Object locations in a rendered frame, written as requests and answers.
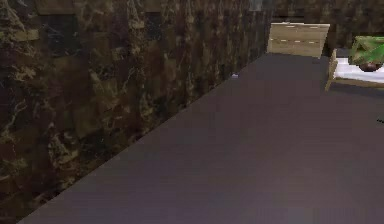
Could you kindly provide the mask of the dark brown round pot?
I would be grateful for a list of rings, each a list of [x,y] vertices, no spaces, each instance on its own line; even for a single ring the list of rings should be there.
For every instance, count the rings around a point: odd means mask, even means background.
[[[363,72],[374,72],[374,71],[377,71],[378,69],[380,69],[381,67],[382,67],[381,64],[373,63],[373,62],[368,62],[368,63],[364,63],[364,64],[359,65],[359,68]]]

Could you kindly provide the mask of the green house plant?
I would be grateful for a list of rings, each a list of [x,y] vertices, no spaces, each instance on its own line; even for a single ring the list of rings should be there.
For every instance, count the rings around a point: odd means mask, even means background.
[[[384,37],[356,36],[350,49],[348,62],[352,65],[384,64]]]

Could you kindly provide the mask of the white bed with wooden frame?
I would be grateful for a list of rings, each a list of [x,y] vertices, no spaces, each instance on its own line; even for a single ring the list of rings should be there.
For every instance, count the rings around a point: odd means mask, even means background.
[[[384,90],[384,67],[373,72],[364,72],[358,66],[350,65],[347,57],[339,57],[334,49],[324,90],[328,91],[334,83]]]

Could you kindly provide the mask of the light wooden chest of drawers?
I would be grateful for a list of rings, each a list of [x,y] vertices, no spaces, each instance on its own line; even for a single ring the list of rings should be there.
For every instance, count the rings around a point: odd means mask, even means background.
[[[272,23],[267,52],[320,58],[329,24]]]

